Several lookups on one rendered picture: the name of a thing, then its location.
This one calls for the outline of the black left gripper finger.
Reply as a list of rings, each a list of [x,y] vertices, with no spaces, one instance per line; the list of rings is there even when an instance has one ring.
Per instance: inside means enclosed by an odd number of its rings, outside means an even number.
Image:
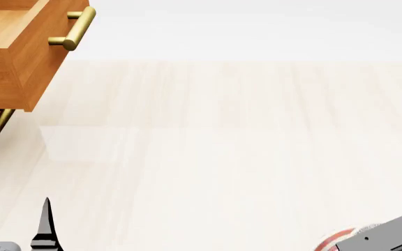
[[[54,219],[49,198],[43,204],[38,233],[31,241],[31,251],[64,251],[54,227]]]

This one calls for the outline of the white plate with red rim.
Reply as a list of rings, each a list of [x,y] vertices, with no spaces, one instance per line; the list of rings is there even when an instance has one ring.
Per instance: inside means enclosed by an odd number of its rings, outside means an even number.
[[[336,244],[350,237],[360,234],[363,231],[377,227],[380,223],[372,223],[359,227],[349,227],[325,236],[322,241],[312,251],[339,251]]]

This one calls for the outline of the open wooden drawer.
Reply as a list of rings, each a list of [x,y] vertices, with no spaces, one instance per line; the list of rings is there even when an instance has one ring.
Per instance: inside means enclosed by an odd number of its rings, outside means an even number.
[[[66,37],[89,0],[0,0],[0,109],[34,110],[66,58]]]

